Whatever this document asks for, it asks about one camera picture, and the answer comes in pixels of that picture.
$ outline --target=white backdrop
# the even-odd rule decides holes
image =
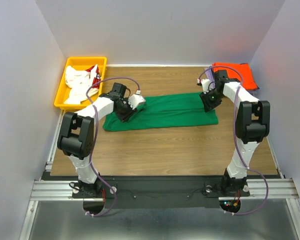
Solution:
[[[58,114],[65,58],[33,0],[0,0],[0,240],[19,239]]]
[[[63,54],[109,64],[249,62],[284,0],[36,0]]]
[[[300,0],[286,0],[251,64],[259,98],[271,104],[270,139],[300,195]]]

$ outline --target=joint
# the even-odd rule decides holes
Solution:
[[[127,87],[121,83],[115,82],[112,89],[108,93],[102,93],[100,97],[111,99],[112,101],[117,101],[125,96]]]
[[[252,114],[258,119],[252,120]],[[260,143],[270,131],[270,103],[268,101],[240,102],[235,121],[235,135],[244,144]]]
[[[121,120],[121,122],[126,122],[130,119],[130,117],[137,112],[137,108],[132,109],[132,107],[129,104],[128,98],[124,99],[118,99],[114,103],[113,111],[115,115],[118,117],[118,119]]]
[[[247,178],[230,177],[228,170],[225,169],[221,180],[221,190],[224,194],[241,190],[247,184]]]
[[[240,81],[237,78],[229,78],[227,70],[218,70],[214,73],[214,79],[216,82],[221,82],[223,85],[227,83],[232,82],[238,82]]]
[[[80,194],[74,193],[72,194],[72,197],[74,199],[77,198],[96,198],[100,193],[102,189],[102,182],[97,178],[94,183],[86,183],[81,180],[78,182],[75,182],[72,186],[73,189],[78,189]]]
[[[222,102],[221,95],[218,94],[215,88],[206,93],[202,92],[199,96],[206,113],[219,106]]]
[[[57,140],[58,149],[62,150],[66,156],[73,155],[83,160],[90,154],[93,146],[94,122],[92,117],[66,112],[62,118]],[[79,134],[72,132],[78,128]]]

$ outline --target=metal floor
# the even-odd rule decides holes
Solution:
[[[240,212],[261,199],[241,201]],[[285,199],[269,199],[245,216],[213,208],[115,209],[109,217],[84,215],[80,201],[40,201],[31,240],[297,240]]]

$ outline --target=white cloth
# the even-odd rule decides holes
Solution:
[[[72,66],[67,66],[65,69],[65,84],[71,88],[69,97],[64,101],[65,104],[80,105],[84,100],[87,100],[86,92],[91,87],[95,77],[97,76],[96,64],[91,72],[77,71]],[[95,95],[99,89],[91,88],[88,96]]]

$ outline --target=orange cloth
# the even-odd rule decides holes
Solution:
[[[241,73],[241,75],[244,79],[244,82],[243,82],[242,86],[246,90],[256,90],[256,89],[258,89],[258,86],[254,81],[254,78],[252,76],[252,72],[251,72],[251,69],[250,69],[248,63],[237,64],[237,63],[215,62],[214,64],[212,64],[212,66],[218,66],[218,65],[231,67],[231,68],[237,70],[239,73]],[[228,73],[228,77],[230,79],[238,79],[241,82],[241,79],[240,79],[239,75],[235,71],[232,71],[231,69],[227,69],[227,68],[224,68],[224,67],[216,67],[216,68],[213,68],[212,70],[214,72],[216,72],[218,70],[226,70],[226,72]]]

